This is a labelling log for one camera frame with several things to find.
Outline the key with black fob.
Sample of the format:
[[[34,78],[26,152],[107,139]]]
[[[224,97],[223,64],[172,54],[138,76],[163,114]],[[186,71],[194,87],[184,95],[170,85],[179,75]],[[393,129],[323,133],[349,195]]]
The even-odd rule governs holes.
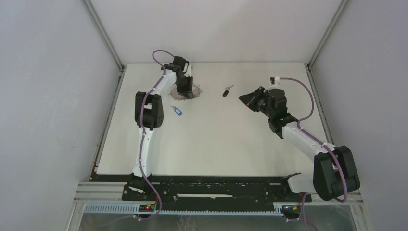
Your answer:
[[[234,86],[234,85],[225,87],[225,91],[223,92],[222,97],[227,97],[227,95],[228,95],[229,92],[230,92],[230,89],[231,89],[233,86]]]

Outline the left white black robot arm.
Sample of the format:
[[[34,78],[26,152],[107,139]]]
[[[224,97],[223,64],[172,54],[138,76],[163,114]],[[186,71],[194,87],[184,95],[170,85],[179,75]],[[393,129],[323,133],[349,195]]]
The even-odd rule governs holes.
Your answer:
[[[151,200],[159,194],[149,180],[152,174],[151,155],[158,129],[165,118],[162,95],[173,87],[183,99],[193,98],[193,76],[189,61],[174,56],[173,62],[162,66],[162,75],[149,91],[135,96],[135,121],[139,128],[138,154],[135,166],[124,186],[124,201]]]

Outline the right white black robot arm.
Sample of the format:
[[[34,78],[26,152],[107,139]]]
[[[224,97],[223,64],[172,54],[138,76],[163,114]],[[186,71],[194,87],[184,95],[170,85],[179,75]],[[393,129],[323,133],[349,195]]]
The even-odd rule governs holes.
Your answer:
[[[320,141],[288,112],[284,90],[259,87],[238,97],[251,111],[268,118],[270,130],[289,142],[313,163],[311,174],[298,173],[287,177],[280,187],[285,201],[294,200],[299,193],[316,193],[324,201],[344,201],[348,194],[360,188],[360,179],[352,151]]]

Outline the key with blue tag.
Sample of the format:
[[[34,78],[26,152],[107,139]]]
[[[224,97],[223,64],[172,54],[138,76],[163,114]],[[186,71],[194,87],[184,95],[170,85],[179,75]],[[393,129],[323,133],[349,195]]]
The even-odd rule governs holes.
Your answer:
[[[171,108],[173,109],[173,111],[177,114],[177,115],[182,115],[182,111],[177,108],[176,106],[171,106]]]

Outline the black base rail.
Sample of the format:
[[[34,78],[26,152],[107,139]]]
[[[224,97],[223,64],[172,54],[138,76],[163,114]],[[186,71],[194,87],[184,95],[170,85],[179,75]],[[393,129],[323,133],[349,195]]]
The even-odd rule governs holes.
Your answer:
[[[301,193],[290,190],[287,177],[151,175],[160,197],[139,202],[158,202],[164,210],[272,211],[275,203],[302,201]]]

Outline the left aluminium frame post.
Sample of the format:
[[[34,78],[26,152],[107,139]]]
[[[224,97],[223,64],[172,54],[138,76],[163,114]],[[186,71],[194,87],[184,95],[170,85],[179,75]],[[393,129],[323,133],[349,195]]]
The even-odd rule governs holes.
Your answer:
[[[95,29],[99,33],[103,43],[105,44],[106,48],[108,49],[111,57],[113,58],[116,66],[120,71],[123,71],[125,69],[125,65],[121,61],[114,44],[112,43],[110,36],[107,33],[107,30],[105,29],[103,22],[101,18],[99,17],[92,1],[90,0],[81,0],[81,3],[83,4],[85,10],[87,11],[87,14],[89,15],[92,23],[94,24]]]

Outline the aluminium frame post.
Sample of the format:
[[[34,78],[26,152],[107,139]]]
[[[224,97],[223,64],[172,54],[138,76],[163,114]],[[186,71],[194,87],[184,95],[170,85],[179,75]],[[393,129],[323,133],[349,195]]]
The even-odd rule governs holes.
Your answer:
[[[120,71],[123,71],[125,69],[125,65],[121,61],[114,44],[112,43],[110,36],[107,33],[107,30],[105,29],[103,22],[101,18],[99,17],[92,1],[90,0],[81,0],[81,3],[83,4],[85,10],[87,11],[87,14],[89,15],[92,23],[94,24],[95,29],[99,33],[103,43],[105,44],[106,48],[108,49],[111,57],[113,58],[116,66]]]
[[[325,29],[316,49],[314,50],[309,62],[307,63],[307,67],[309,69],[312,69],[313,66],[315,65],[316,61],[319,58],[320,53],[322,52],[323,48],[325,47],[327,41],[329,40],[331,34],[335,30],[335,27],[337,26],[338,22],[341,20],[344,12],[346,11],[348,5],[350,4],[350,0],[342,0],[340,1],[333,17],[331,18],[327,28]]]

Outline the right aluminium frame post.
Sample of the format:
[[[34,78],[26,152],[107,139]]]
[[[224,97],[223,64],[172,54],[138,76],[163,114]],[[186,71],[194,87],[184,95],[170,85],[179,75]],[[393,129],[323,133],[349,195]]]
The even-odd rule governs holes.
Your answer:
[[[316,49],[314,50],[309,62],[307,63],[307,67],[309,69],[312,69],[313,66],[315,65],[316,61],[319,58],[320,53],[322,52],[323,48],[325,47],[327,41],[329,40],[331,34],[335,30],[335,27],[337,26],[338,22],[341,20],[344,12],[346,11],[348,5],[350,4],[350,0],[342,0],[340,1],[333,17],[331,18],[327,28],[325,29]]]

